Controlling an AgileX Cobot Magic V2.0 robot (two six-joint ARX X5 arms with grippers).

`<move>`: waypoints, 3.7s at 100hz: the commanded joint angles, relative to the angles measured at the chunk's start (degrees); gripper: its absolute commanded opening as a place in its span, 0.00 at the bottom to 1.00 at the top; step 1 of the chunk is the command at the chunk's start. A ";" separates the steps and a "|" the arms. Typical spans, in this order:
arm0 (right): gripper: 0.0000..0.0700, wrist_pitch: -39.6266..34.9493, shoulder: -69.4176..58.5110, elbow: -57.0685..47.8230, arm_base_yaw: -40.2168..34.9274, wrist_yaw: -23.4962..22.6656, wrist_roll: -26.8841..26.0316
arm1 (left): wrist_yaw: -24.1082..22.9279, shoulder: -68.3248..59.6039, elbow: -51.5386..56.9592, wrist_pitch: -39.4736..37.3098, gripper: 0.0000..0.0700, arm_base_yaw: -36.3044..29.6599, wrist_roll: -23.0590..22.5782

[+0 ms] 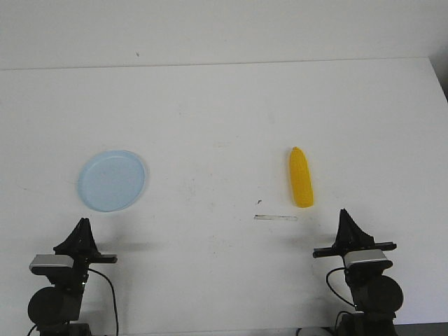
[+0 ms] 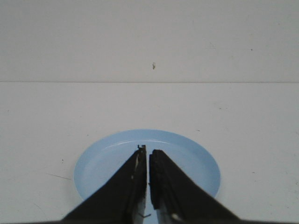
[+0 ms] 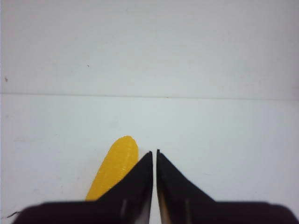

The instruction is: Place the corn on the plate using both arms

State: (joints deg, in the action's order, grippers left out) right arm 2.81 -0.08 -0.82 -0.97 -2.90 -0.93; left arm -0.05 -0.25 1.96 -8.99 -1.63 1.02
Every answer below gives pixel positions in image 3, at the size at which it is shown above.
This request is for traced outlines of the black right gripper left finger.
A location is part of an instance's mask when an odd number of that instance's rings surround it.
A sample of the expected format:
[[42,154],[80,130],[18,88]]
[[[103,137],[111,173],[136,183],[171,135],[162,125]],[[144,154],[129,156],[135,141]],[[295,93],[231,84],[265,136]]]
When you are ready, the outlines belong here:
[[98,224],[148,224],[153,189],[153,158],[147,152],[129,173],[98,200]]

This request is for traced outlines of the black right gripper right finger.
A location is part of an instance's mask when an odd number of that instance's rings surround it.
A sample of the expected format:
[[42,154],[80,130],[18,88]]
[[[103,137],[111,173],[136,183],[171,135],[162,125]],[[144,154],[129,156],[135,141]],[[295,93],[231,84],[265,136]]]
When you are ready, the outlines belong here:
[[216,203],[189,181],[159,149],[156,182],[163,224],[195,224],[199,210]]

